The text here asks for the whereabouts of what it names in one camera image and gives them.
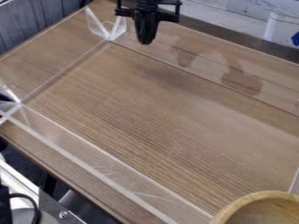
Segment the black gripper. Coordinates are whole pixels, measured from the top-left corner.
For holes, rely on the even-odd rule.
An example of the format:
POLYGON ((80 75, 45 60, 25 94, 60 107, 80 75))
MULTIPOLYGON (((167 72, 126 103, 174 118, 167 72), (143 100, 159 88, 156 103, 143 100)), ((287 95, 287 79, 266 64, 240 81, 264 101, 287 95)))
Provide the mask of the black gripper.
POLYGON ((139 42, 151 44, 159 26, 159 21, 179 22, 182 0, 135 0, 134 8, 123 7, 123 0, 116 0, 115 13, 120 17, 128 17, 135 20, 135 31, 139 42), (160 5, 174 7, 174 12, 160 11, 160 5))

